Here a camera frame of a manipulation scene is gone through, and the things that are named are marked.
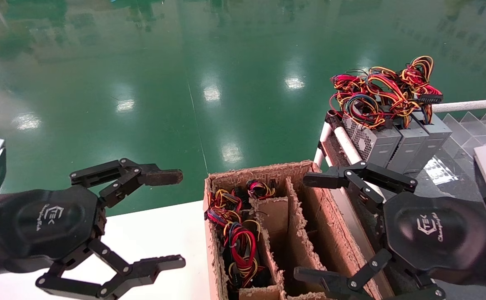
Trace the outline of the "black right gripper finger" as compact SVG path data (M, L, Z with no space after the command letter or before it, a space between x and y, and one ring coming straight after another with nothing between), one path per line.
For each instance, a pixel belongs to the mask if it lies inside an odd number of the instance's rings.
M340 189L353 185L359 190L368 211L380 212L384 197L368 186L369 183L396 194L413 193L417 186L413 178L365 161L347 167L332 166L322 173L307 172L303 177L303 184L312 188Z
M312 268L295 267L294 278L298 281L319 284L324 288L327 298L335 300L372 300L364 289L365 285L378 275L394 254L386 249L378 251L353 277L344 277L337 272L321 271ZM395 295L391 300L444 300L446 293L431 277L414 275L418 290L407 294Z

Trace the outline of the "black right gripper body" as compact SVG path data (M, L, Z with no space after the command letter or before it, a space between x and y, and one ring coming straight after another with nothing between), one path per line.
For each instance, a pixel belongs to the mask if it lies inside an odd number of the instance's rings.
M486 249L486 212L477 201L411 192L382 207L387 248L409 272L466 284Z

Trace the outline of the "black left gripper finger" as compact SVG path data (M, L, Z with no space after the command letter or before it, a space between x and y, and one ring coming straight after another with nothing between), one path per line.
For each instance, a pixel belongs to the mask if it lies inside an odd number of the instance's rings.
M63 278L68 262L54 262L35 285L47 294L79 300L118 300L130 289L155 283L162 271L183 268L186 261L181 255L146 258L127 263L99 239L87 243L89 253L95 254L108 265L115 275L104 284Z

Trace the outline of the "black left gripper finger with brown pad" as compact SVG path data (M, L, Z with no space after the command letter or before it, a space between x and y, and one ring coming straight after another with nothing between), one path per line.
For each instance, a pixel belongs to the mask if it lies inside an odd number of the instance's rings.
M92 188L104 183L99 199L104 207L112 208L141 186L175 185L183 180L180 169L161 170L156 164L138 164L123 158L95 165L70 174L71 185Z

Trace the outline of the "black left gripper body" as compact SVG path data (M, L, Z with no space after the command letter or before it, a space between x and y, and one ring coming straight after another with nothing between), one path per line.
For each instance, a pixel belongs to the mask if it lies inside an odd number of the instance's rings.
M104 207L83 186L1 194L0 272L34 272L54 262L71 270L91 255L85 247L105 224Z

